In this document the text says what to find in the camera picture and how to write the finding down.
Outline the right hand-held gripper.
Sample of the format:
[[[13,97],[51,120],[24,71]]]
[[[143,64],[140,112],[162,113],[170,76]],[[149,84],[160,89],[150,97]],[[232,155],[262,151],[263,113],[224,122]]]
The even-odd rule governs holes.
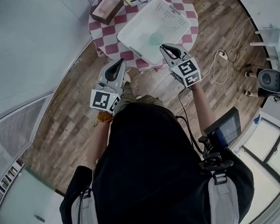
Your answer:
[[[169,65],[171,75],[185,88],[201,81],[201,73],[196,60],[189,56],[183,46],[165,43],[160,46],[160,52]]]

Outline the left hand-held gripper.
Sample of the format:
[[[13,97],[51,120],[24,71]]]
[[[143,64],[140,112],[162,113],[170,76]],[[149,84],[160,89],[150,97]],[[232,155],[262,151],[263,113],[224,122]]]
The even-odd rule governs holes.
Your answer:
[[[121,58],[106,64],[99,74],[95,88],[90,97],[90,108],[114,113],[117,104],[121,100],[123,89],[121,86],[126,71],[126,61]]]

